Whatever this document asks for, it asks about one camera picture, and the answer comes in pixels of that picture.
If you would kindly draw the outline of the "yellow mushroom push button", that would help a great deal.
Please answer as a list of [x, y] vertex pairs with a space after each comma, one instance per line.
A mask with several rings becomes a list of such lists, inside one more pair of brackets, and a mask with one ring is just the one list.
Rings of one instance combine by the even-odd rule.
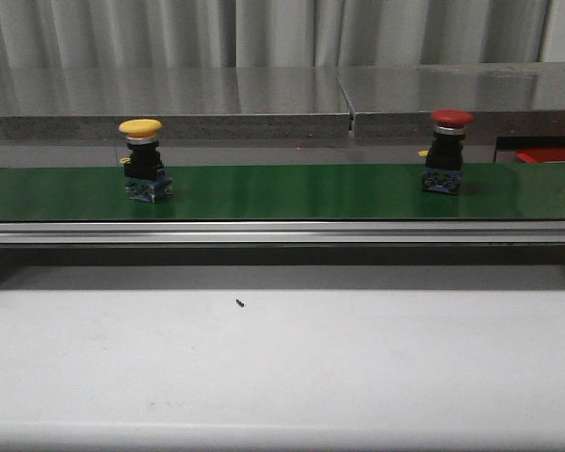
[[130, 155], [121, 160], [125, 189], [130, 200], [156, 203], [172, 194], [172, 180], [157, 150], [162, 123], [134, 119], [119, 125]]

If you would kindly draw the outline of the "red mushroom push button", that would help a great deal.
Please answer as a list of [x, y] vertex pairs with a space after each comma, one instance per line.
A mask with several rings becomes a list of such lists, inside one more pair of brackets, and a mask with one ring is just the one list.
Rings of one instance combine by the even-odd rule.
[[457, 109], [436, 110], [430, 115], [433, 140], [426, 156], [422, 189], [427, 192], [457, 195], [462, 182], [463, 144], [466, 126], [475, 116]]

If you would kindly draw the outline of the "grey stone slab left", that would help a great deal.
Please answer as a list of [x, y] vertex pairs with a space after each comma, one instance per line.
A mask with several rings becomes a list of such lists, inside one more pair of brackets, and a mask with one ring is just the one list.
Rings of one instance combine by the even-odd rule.
[[0, 70], [0, 141], [114, 141], [129, 119], [164, 139], [339, 138], [336, 74], [313, 68]]

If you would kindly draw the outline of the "grey stone slab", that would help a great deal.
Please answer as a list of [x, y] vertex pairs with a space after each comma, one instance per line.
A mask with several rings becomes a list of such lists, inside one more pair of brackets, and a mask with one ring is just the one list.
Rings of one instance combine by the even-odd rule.
[[355, 137], [427, 137], [432, 112], [475, 120], [467, 136], [565, 137], [565, 62], [344, 67]]
[[114, 141], [129, 119], [164, 139], [339, 138], [336, 74], [313, 68], [0, 70], [0, 141]]

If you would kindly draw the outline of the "green conveyor belt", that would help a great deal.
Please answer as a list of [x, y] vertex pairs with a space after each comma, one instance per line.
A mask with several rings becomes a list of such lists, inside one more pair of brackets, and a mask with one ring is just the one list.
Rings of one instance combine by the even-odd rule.
[[173, 192], [132, 201], [117, 167], [0, 169], [0, 222], [565, 220], [565, 164], [469, 164], [457, 195], [417, 164], [172, 167]]

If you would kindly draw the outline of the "red plastic tray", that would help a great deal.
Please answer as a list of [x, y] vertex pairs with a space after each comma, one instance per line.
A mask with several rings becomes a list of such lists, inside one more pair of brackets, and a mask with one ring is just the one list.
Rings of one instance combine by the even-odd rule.
[[527, 148], [516, 152], [516, 157], [527, 164], [565, 163], [565, 148]]

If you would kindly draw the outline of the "grey stone slab right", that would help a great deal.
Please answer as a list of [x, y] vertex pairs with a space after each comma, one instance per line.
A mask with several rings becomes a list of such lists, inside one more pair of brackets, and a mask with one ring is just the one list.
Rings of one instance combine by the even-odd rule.
[[467, 136], [565, 137], [565, 62], [344, 67], [355, 137], [427, 137], [432, 112], [475, 120]]

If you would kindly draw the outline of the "grey curtain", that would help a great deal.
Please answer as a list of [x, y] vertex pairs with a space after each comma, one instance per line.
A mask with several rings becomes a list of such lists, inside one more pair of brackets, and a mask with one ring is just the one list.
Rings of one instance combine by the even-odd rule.
[[0, 68], [565, 61], [565, 1], [0, 1]]

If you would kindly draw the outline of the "aluminium conveyor frame rail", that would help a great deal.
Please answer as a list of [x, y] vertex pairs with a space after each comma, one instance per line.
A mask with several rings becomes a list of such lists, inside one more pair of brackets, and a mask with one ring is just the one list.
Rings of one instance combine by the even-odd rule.
[[0, 222], [0, 246], [243, 244], [565, 244], [565, 221]]

